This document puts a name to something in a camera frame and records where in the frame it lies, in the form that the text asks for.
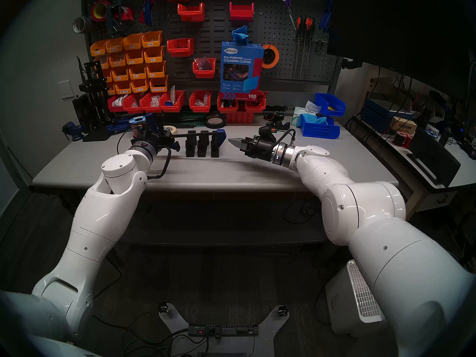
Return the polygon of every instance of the light switch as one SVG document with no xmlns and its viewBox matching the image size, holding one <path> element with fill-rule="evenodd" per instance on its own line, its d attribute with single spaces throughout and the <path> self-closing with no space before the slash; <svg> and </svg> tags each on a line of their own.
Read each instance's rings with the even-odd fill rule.
<svg viewBox="0 0 476 357">
<path fill-rule="evenodd" d="M 74 97 L 73 88 L 71 88 L 70 81 L 61 81 L 58 83 L 59 93 L 61 94 L 61 98 L 70 98 Z"/>
</svg>

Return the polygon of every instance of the screwdriver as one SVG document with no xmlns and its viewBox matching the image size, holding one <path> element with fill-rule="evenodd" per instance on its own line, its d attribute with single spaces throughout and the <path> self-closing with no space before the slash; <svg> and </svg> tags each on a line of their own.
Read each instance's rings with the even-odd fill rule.
<svg viewBox="0 0 476 357">
<path fill-rule="evenodd" d="M 309 38 L 309 47 L 308 47 L 308 56 L 306 57 L 306 66 L 304 68 L 304 78 L 306 78 L 306 73 L 308 72 L 308 64 L 309 64 L 309 55 L 311 50 L 312 44 L 312 36 L 314 35 L 314 28 L 316 27 L 316 18 L 312 18 L 311 27 L 307 33 L 307 37 Z"/>
<path fill-rule="evenodd" d="M 303 61 L 304 61 L 304 51 L 306 50 L 306 39 L 310 38 L 311 27 L 312 27 L 312 30 L 314 30 L 314 27 L 312 26 L 312 19 L 311 18 L 306 18 L 306 21 L 304 22 L 304 25 L 303 25 L 304 46 L 302 48 L 301 66 L 299 66 L 299 79 L 301 79 L 301 75 L 302 75 L 302 64 L 303 64 Z"/>
<path fill-rule="evenodd" d="M 297 47 L 294 51 L 294 70 L 293 70 L 293 78 L 296 75 L 296 66 L 297 66 L 297 58 L 299 57 L 299 46 L 301 44 L 301 37 L 303 33 L 303 22 L 302 16 L 299 16 L 296 21 L 296 38 L 297 38 Z"/>
</svg>

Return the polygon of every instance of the black pegboard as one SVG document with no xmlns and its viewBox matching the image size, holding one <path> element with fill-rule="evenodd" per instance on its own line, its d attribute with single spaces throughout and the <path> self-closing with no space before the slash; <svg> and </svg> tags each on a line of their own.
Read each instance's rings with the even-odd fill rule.
<svg viewBox="0 0 476 357">
<path fill-rule="evenodd" d="M 250 22 L 237 22 L 229 19 L 229 2 L 233 4 L 250 4 L 254 2 L 255 14 Z M 90 11 L 94 0 L 88 2 Z M 124 0 L 124 4 L 134 10 L 134 29 L 132 33 L 140 33 L 151 30 L 163 31 L 163 45 L 167 48 L 167 40 L 174 38 L 195 38 L 194 55 L 189 58 L 172 58 L 166 52 L 167 73 L 170 80 L 194 81 L 195 75 L 192 72 L 192 61 L 195 57 L 216 57 L 217 72 L 213 81 L 219 81 L 219 68 L 221 56 L 221 42 L 231 41 L 231 32 L 243 25 L 248 26 L 249 41 L 259 43 L 266 47 L 273 40 L 279 50 L 279 62 L 271 69 L 263 69 L 261 76 L 263 80 L 272 81 L 274 79 L 290 82 L 298 81 L 299 66 L 302 62 L 302 82 L 330 85 L 333 81 L 333 73 L 336 64 L 336 57 L 327 55 L 327 45 L 325 44 L 320 52 L 315 52 L 316 43 L 312 42 L 309 54 L 308 71 L 304 79 L 304 67 L 309 41 L 303 51 L 303 40 L 300 43 L 300 51 L 297 52 L 298 63 L 296 76 L 293 77 L 293 66 L 296 55 L 297 41 L 294 40 L 294 28 L 291 19 L 281 0 L 189 0 L 183 4 L 187 6 L 197 6 L 200 2 L 205 3 L 205 21 L 203 22 L 182 22 L 177 14 L 177 3 L 165 0 L 157 0 L 152 9 L 152 26 L 139 23 L 142 0 Z M 326 0 L 293 0 L 292 11 L 296 20 L 299 15 L 303 18 L 315 17 L 316 30 L 314 38 L 327 40 L 328 34 L 317 29 Z M 99 30 L 91 35 L 91 40 L 98 41 L 108 38 L 106 24 L 99 25 Z"/>
</svg>

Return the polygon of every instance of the metal base plate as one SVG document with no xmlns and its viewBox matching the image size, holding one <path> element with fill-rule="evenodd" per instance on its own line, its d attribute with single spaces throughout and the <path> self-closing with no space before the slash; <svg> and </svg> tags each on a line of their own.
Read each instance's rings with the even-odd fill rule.
<svg viewBox="0 0 476 357">
<path fill-rule="evenodd" d="M 186 322 L 182 316 L 178 313 L 177 309 L 173 304 L 167 303 L 168 313 L 160 313 L 160 318 L 167 325 L 171 333 L 176 332 L 177 330 L 182 330 L 189 327 L 189 323 Z M 286 316 L 279 316 L 277 311 L 280 306 L 276 306 L 266 317 L 266 319 L 259 324 L 259 335 L 254 337 L 251 336 L 232 336 L 224 337 L 221 339 L 215 339 L 211 337 L 208 340 L 208 352 L 207 356 L 221 356 L 222 354 L 233 353 L 240 355 L 239 353 L 245 353 L 246 356 L 249 356 L 253 352 L 254 346 L 254 356 L 260 357 L 274 357 L 274 337 L 277 331 L 284 325 L 284 323 L 289 318 L 289 312 Z M 202 340 L 201 337 L 191 337 L 195 342 Z M 207 343 L 204 340 L 204 343 L 201 344 L 197 349 L 191 351 L 197 345 L 191 343 L 185 337 L 178 337 L 174 340 L 172 345 L 172 356 L 178 354 L 188 353 L 192 357 L 199 357 L 202 355 L 206 348 Z"/>
</svg>

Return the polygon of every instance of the table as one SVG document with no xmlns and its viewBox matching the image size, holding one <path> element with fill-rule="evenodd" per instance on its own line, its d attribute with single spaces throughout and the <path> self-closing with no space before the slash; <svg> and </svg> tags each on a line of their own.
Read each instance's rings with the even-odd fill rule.
<svg viewBox="0 0 476 357">
<path fill-rule="evenodd" d="M 417 211 L 447 206 L 457 191 L 476 187 L 476 160 L 472 160 L 457 144 L 445 148 L 461 163 L 451 184 L 446 188 L 434 184 L 428 176 L 411 160 L 404 147 L 395 146 L 393 136 L 384 136 L 376 132 L 359 116 L 351 120 L 352 134 L 359 138 L 386 166 L 399 177 L 400 190 L 408 198 L 406 203 L 407 219 Z"/>
</svg>

